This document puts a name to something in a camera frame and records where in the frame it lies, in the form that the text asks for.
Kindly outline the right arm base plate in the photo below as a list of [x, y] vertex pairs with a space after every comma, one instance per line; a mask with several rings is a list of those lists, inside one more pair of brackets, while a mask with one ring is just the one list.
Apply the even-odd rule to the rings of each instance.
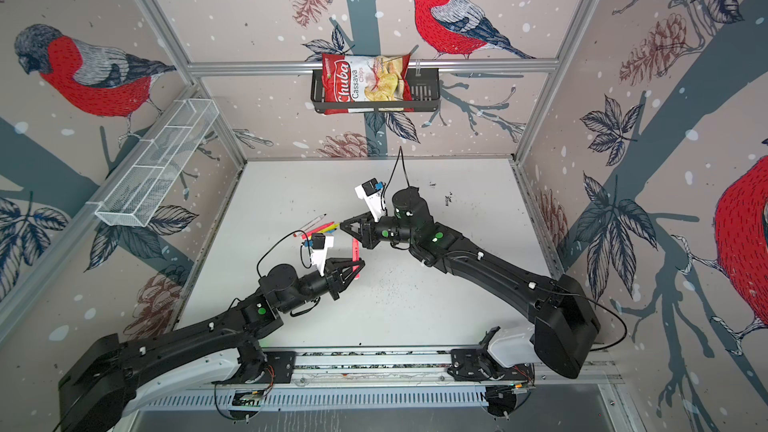
[[535, 375], [533, 364], [522, 363], [502, 366], [491, 355], [480, 349], [452, 349], [447, 373], [455, 381], [520, 381], [532, 382]]

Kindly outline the pink-red highlighter pen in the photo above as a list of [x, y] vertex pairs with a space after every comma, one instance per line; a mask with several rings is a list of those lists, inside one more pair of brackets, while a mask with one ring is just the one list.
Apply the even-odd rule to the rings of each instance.
[[[357, 262], [361, 258], [360, 256], [360, 243], [357, 239], [352, 239], [352, 259]], [[359, 278], [359, 266], [353, 267], [353, 272], [355, 273], [354, 279], [357, 280]]]

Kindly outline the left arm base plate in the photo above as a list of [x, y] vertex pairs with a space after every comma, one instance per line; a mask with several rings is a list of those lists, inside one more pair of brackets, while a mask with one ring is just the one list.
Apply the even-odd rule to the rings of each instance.
[[224, 384], [288, 384], [291, 382], [297, 354], [295, 351], [240, 351], [238, 368]]

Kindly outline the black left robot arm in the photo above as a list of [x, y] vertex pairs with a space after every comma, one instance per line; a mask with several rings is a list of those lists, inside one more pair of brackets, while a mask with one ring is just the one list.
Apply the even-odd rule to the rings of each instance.
[[260, 278], [254, 293], [209, 319], [150, 338], [97, 339], [58, 383], [57, 430], [107, 431], [137, 403], [141, 388], [169, 390], [171, 375], [195, 362], [212, 371], [225, 351], [235, 354], [234, 370], [222, 382], [259, 378], [267, 368], [260, 342], [282, 326], [283, 315], [297, 317], [325, 294], [339, 298], [364, 266], [362, 259], [329, 258], [322, 271], [298, 276], [293, 266], [280, 264]]

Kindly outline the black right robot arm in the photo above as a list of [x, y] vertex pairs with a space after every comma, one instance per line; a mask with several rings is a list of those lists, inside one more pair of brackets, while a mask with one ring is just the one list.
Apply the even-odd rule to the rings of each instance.
[[404, 244], [418, 262], [463, 278], [520, 312], [533, 325], [530, 339], [538, 359], [562, 377], [579, 376], [601, 329], [580, 284], [529, 272], [482, 249], [461, 232], [434, 220], [419, 189], [396, 192], [394, 213], [384, 206], [383, 184], [372, 179], [355, 187], [368, 211], [340, 228], [372, 250], [381, 242]]

